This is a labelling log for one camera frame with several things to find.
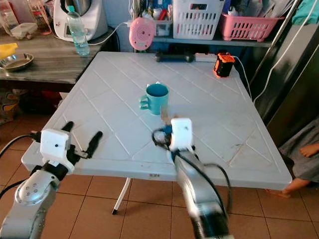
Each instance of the shelf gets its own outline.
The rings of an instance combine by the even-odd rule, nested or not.
[[[225,41],[221,37],[213,40],[195,40],[195,39],[174,39],[171,36],[154,37],[153,42],[166,43],[188,43],[188,44],[205,44],[205,45],[223,45],[223,46],[250,46],[250,47],[270,47],[271,41],[257,42],[255,40],[232,40]]]

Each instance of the cup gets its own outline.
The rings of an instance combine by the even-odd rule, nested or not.
[[[150,110],[153,115],[159,115],[162,106],[168,104],[168,88],[160,82],[147,85],[146,95],[140,98],[140,109]]]

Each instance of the table leg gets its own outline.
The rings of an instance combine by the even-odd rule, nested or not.
[[[114,206],[114,209],[112,211],[112,215],[115,215],[117,212],[118,212],[118,208],[120,207],[120,204],[124,198],[124,195],[126,193],[126,191],[128,190],[128,187],[129,187],[129,184],[130,184],[130,181],[131,181],[131,178],[126,178],[126,181],[125,181],[125,184],[124,184],[124,187],[119,195],[119,198],[118,200],[116,201],[116,204]]]

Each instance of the child's leg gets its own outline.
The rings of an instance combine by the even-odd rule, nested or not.
[[[276,191],[270,189],[266,189],[266,191],[283,198],[289,198],[292,192],[307,186],[310,182],[311,181],[308,180],[295,178],[283,191]]]

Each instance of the plastic table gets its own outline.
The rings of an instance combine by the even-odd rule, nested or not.
[[[166,152],[155,147],[152,130],[160,116],[139,109],[147,84],[169,87],[170,114],[193,123],[196,153],[203,163],[220,164],[232,186],[281,190],[292,178],[252,104],[238,72],[218,79],[208,62],[162,62],[154,54],[99,52],[45,125],[61,128],[74,121],[72,144],[85,150],[98,131],[104,136],[92,159],[81,159],[75,174],[175,180]],[[22,158],[28,170],[42,164],[39,144]],[[222,174],[206,168],[217,185]]]

